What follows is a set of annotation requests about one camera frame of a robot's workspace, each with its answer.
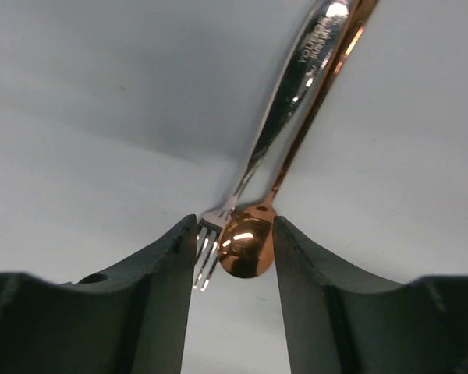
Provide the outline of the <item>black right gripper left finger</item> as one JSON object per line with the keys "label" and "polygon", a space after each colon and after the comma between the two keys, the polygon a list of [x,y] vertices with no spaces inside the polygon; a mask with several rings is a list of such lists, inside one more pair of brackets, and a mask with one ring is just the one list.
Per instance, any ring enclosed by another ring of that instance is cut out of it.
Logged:
{"label": "black right gripper left finger", "polygon": [[0,273],[0,373],[178,373],[197,221],[76,283]]}

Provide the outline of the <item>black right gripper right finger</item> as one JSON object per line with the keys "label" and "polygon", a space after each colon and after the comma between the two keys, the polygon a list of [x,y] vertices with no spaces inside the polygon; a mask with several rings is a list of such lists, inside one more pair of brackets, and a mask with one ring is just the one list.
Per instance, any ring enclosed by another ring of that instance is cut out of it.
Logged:
{"label": "black right gripper right finger", "polygon": [[294,373],[468,373],[468,276],[399,284],[275,220],[275,265]]}

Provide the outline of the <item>silver metal fork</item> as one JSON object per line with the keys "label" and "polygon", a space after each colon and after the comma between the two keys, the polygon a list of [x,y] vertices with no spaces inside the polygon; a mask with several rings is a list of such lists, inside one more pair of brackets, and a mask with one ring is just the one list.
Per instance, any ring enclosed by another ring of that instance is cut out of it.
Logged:
{"label": "silver metal fork", "polygon": [[310,9],[292,42],[263,113],[250,156],[241,167],[234,188],[225,202],[203,213],[198,220],[197,257],[199,271],[193,288],[205,290],[218,263],[205,270],[217,254],[220,234],[236,208],[239,197],[271,145],[300,108],[308,91],[324,74],[332,53],[358,6],[357,1],[317,1]]}

